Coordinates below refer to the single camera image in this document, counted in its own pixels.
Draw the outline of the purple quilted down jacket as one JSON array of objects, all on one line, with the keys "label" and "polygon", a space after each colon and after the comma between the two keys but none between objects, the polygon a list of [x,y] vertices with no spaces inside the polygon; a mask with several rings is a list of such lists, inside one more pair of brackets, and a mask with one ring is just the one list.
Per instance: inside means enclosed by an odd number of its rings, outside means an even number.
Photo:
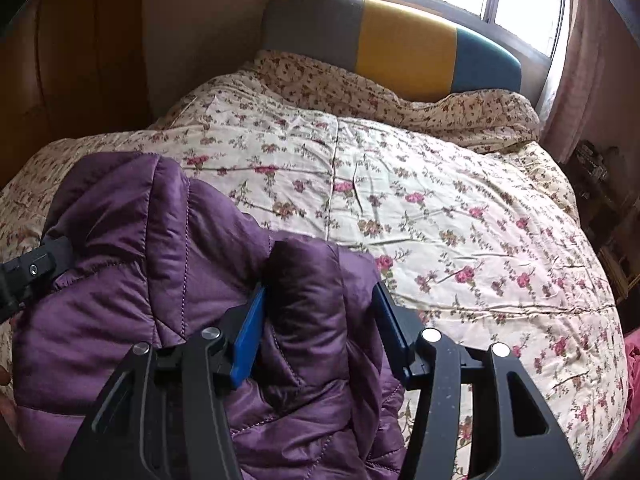
[{"label": "purple quilted down jacket", "polygon": [[138,342],[181,344],[265,286],[252,376],[226,402],[247,479],[393,479],[405,456],[374,318],[374,259],[263,229],[169,158],[101,153],[67,174],[44,228],[76,263],[13,336],[17,428],[60,469],[90,405]]}]

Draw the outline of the brown wooden wardrobe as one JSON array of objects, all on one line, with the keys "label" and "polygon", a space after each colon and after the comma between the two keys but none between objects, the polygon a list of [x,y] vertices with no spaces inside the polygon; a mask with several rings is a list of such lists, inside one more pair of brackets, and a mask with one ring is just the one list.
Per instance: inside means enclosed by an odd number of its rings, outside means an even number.
[{"label": "brown wooden wardrobe", "polygon": [[1,36],[1,181],[65,138],[134,130],[152,110],[142,0],[27,0]]}]

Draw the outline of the pink right curtain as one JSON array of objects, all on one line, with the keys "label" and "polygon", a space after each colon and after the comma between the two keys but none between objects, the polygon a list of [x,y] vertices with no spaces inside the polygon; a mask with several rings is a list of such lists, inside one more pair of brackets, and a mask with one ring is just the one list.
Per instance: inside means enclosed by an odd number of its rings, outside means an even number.
[{"label": "pink right curtain", "polygon": [[639,0],[563,0],[537,110],[540,143],[565,162],[582,140],[639,147]]}]

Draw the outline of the red cloth at bedside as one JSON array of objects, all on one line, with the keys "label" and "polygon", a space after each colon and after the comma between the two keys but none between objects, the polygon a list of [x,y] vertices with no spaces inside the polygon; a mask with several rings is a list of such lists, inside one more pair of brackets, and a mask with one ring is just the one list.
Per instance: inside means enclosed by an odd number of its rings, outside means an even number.
[{"label": "red cloth at bedside", "polygon": [[627,403],[622,426],[608,453],[608,458],[622,447],[640,417],[640,328],[625,337],[625,349],[628,372]]}]

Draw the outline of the cluttered wooden side table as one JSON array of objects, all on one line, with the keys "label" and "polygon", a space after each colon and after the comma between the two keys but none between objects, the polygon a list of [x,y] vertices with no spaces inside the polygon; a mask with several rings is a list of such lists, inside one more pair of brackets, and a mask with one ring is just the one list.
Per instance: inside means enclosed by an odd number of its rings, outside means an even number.
[{"label": "cluttered wooden side table", "polygon": [[618,148],[597,151],[577,143],[564,170],[576,195],[580,225],[604,267],[618,304],[639,286],[639,196],[624,192],[614,172],[624,168]]}]

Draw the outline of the small-flower folded blanket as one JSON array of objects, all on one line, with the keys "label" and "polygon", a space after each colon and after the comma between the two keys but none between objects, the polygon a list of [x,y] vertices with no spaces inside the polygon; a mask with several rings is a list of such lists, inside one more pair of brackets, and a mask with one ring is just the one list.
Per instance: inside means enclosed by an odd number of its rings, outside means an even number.
[{"label": "small-flower folded blanket", "polygon": [[540,119],[525,96],[489,89],[412,102],[382,84],[305,55],[261,50],[244,65],[289,103],[340,117],[423,133],[480,154],[539,139]]}]

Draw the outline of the grey yellow blue headboard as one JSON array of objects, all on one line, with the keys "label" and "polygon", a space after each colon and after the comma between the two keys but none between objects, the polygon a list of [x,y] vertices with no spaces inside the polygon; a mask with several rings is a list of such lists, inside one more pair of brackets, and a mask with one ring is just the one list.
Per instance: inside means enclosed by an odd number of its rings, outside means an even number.
[{"label": "grey yellow blue headboard", "polygon": [[521,89],[521,63],[505,48],[434,14],[381,0],[272,0],[262,14],[262,48],[344,68],[409,101]]}]

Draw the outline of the floral bed quilt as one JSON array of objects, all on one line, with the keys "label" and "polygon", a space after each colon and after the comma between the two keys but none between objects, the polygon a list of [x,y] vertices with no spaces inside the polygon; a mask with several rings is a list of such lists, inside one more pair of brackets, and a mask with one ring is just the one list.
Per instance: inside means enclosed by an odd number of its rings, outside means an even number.
[{"label": "floral bed quilt", "polygon": [[145,130],[42,148],[2,190],[2,255],[37,245],[66,172],[102,151],[166,155],[266,228],[368,252],[425,323],[513,349],[584,474],[611,451],[627,402],[620,318],[570,182],[538,141],[480,154],[297,107],[239,70]]}]

